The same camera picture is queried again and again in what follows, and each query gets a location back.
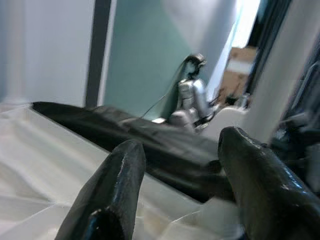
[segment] wire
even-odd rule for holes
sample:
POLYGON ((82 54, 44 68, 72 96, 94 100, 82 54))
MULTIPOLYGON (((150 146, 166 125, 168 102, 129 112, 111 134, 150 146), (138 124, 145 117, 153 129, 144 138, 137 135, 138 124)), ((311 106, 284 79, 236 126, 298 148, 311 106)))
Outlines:
POLYGON ((174 86, 181 80, 180 78, 177 77, 177 74, 184 72, 185 70, 184 67, 185 67, 185 64, 187 63, 186 61, 187 59, 188 59, 188 56, 180 63, 179 67, 174 72, 173 79, 175 79, 175 81, 170 86, 169 90, 162 97, 160 97, 151 107, 148 108, 148 110, 140 117, 141 119, 143 119, 162 99, 164 99, 172 91, 174 86))

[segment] teal wall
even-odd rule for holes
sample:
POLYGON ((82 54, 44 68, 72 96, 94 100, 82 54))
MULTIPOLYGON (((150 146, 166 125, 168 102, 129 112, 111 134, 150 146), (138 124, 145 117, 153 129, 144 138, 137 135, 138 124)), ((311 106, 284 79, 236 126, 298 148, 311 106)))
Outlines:
MULTIPOLYGON (((142 116, 172 87, 180 63, 190 53, 162 1, 118 0, 104 104, 142 116)), ((168 103, 175 104, 169 98, 146 118, 159 117, 168 103)))

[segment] green wall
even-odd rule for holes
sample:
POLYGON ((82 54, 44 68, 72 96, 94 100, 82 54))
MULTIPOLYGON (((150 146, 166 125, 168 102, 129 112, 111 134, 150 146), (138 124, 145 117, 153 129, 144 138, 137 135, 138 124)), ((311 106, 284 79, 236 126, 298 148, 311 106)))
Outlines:
MULTIPOLYGON (((104 104, 142 116, 173 85, 191 53, 159 0, 118 0, 104 104)), ((174 101, 166 97, 146 115, 154 119, 174 101)))

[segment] white pillar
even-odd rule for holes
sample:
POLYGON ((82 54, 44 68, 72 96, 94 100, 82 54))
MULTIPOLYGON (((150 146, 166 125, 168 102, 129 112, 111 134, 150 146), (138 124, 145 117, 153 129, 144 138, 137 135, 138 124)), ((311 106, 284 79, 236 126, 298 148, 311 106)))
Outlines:
POLYGON ((25 91, 25 0, 6 0, 6 97, 7 105, 23 105, 25 91))
POLYGON ((268 143, 320 34, 320 1, 293 0, 264 66, 242 128, 268 143))

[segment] white wall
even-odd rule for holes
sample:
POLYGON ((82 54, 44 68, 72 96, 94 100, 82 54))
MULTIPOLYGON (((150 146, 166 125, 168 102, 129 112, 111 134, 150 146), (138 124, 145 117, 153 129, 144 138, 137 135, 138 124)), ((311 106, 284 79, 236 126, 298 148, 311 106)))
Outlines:
POLYGON ((25 0, 25 97, 84 105, 94 0, 25 0))

